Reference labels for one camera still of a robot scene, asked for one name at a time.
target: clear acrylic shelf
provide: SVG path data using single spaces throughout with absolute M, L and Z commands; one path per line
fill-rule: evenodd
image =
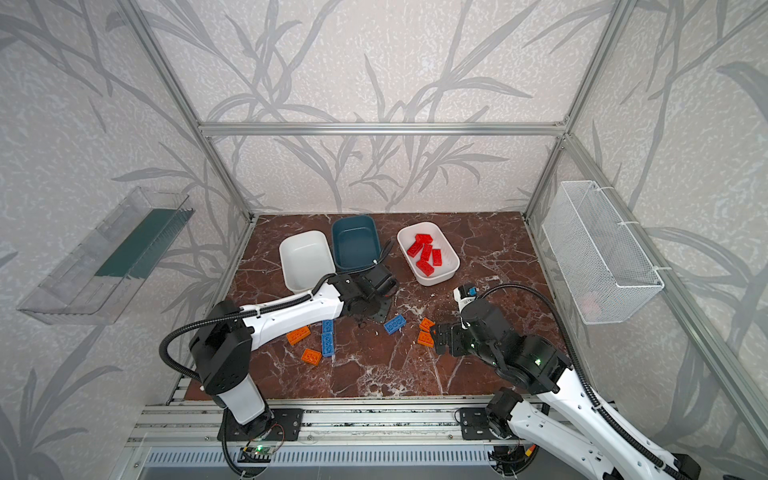
M 192 216 L 188 199 L 134 188 L 18 309 L 48 324 L 111 325 Z

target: toy brick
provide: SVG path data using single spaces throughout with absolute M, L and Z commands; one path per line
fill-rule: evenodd
M 317 350 L 306 349 L 304 350 L 304 354 L 301 356 L 301 360 L 316 366 L 318 363 L 320 363 L 320 359 L 322 359 L 322 357 L 323 355 Z
M 419 328 L 422 329 L 423 332 L 429 332 L 429 327 L 432 325 L 435 325 L 435 322 L 431 321 L 427 317 L 424 317 L 424 320 L 419 324 Z
M 323 356 L 332 356 L 336 352 L 333 346 L 333 333 L 324 333 L 320 338 L 323 342 Z
M 432 250 L 432 265 L 433 266 L 442 266 L 442 252 L 439 248 L 435 248 Z
M 411 258 L 415 258 L 416 254 L 419 252 L 419 250 L 422 249 L 423 246 L 424 246 L 424 243 L 417 241 L 416 243 L 411 245 L 411 248 L 408 249 L 408 252 L 407 252 L 408 256 Z
M 422 262 L 429 262 L 429 256 L 432 255 L 432 245 L 429 243 L 424 244 L 424 250 L 422 250 Z
M 419 270 L 424 272 L 426 276 L 430 276 L 435 272 L 435 267 L 430 265 L 428 262 L 425 262 L 424 260 L 419 260 L 416 262 L 416 266 L 419 268 Z
M 419 345 L 435 347 L 435 340 L 432 339 L 432 335 L 427 332 L 419 332 L 419 339 L 416 340 Z
M 308 326 L 295 329 L 286 335 L 286 337 L 288 337 L 288 343 L 291 345 L 296 345 L 298 342 L 304 340 L 308 336 L 310 336 L 310 328 Z
M 403 318 L 402 315 L 398 315 L 395 318 L 391 319 L 387 323 L 384 324 L 384 329 L 389 335 L 392 335 L 394 332 L 400 330 L 403 325 L 406 324 L 406 319 Z

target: orange lego brick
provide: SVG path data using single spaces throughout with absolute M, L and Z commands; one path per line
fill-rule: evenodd
M 424 317 L 424 320 L 419 324 L 419 328 L 422 329 L 423 332 L 429 333 L 429 327 L 432 325 L 435 325 L 435 322 L 431 321 L 427 317 Z
M 289 332 L 286 337 L 288 338 L 288 343 L 291 345 L 296 345 L 298 342 L 301 342 L 306 337 L 310 336 L 310 328 L 308 326 L 303 326 L 300 329 L 295 329 L 292 332 Z
M 304 355 L 301 356 L 301 360 L 316 366 L 318 363 L 320 363 L 320 359 L 322 359 L 322 357 L 323 354 L 317 350 L 306 349 L 304 350 Z
M 420 345 L 435 347 L 435 340 L 427 332 L 419 332 L 419 339 L 416 342 Z

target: white wall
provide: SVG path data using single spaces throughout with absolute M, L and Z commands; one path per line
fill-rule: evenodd
M 612 9 L 594 0 L 140 3 L 200 118 L 263 122 L 560 121 Z M 454 137 L 441 151 L 443 137 L 217 140 L 253 210 L 283 213 L 519 210 L 554 143 Z
M 198 319 L 246 226 L 110 2 L 0 5 L 0 476 L 107 478 L 174 373 L 157 345 Z M 135 186 L 196 210 L 111 326 L 16 311 Z
M 638 2 L 575 132 L 768 393 L 768 3 Z M 565 157 L 557 182 L 579 180 Z M 559 272 L 532 221 L 543 264 Z M 565 284 L 555 290 L 571 305 Z M 707 478 L 768 478 L 768 458 L 661 298 L 578 343 L 601 392 Z

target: white wire mesh basket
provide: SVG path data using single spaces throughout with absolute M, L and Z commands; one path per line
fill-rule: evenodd
M 584 323 L 623 322 L 664 288 L 595 182 L 561 182 L 542 227 Z

